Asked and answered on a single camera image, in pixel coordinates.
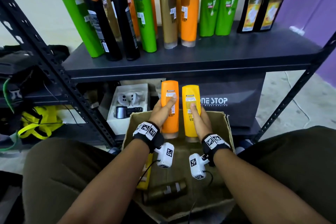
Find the forearm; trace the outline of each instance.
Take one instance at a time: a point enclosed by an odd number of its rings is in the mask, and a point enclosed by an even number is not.
[[[214,163],[252,223],[329,223],[286,186],[230,150],[218,150]]]
[[[120,223],[148,158],[149,148],[135,139],[82,191],[58,224]]]

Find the white wrist-mounted camera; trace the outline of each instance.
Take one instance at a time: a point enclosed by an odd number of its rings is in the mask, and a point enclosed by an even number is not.
[[[171,167],[174,155],[174,146],[171,143],[164,143],[160,149],[155,149],[154,151],[158,153],[157,159],[160,161],[157,162],[157,165],[159,167]]]
[[[189,156],[190,171],[192,177],[197,180],[204,179],[207,175],[205,171],[205,164],[209,163],[208,158],[204,155],[200,156],[194,153]]]

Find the human hand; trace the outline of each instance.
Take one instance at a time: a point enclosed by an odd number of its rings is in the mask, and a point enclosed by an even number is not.
[[[201,107],[201,115],[198,114],[195,103],[191,103],[190,110],[192,116],[194,117],[194,125],[196,133],[198,135],[199,140],[202,141],[207,134],[212,134],[211,121],[209,119],[207,112],[203,107]]]
[[[174,94],[164,107],[161,106],[161,99],[159,99],[159,101],[155,104],[148,121],[155,123],[160,128],[160,131],[162,129],[162,125],[168,118],[171,108],[176,103],[176,99],[177,95]]]

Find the black bag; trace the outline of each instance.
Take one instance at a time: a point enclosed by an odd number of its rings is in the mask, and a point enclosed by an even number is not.
[[[201,105],[207,111],[229,115],[230,126],[252,127],[266,73],[226,75],[224,77],[174,78],[179,92],[185,85],[198,85]],[[179,100],[182,108],[182,97]]]

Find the open white box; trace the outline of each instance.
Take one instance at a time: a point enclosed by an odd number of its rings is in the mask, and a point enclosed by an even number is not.
[[[116,107],[121,106],[121,104],[119,104],[118,102],[118,95],[124,94],[126,98],[130,100],[132,93],[140,95],[140,102],[138,105],[134,106],[132,106],[132,104],[130,103],[130,106],[128,108],[142,107],[144,112],[150,111],[149,107],[150,96],[147,83],[118,86],[115,89],[111,102],[110,111],[108,112],[107,116],[107,123],[110,125],[110,127],[112,128],[113,132],[116,135],[123,135],[126,133],[130,120],[130,118],[125,119],[116,118]]]

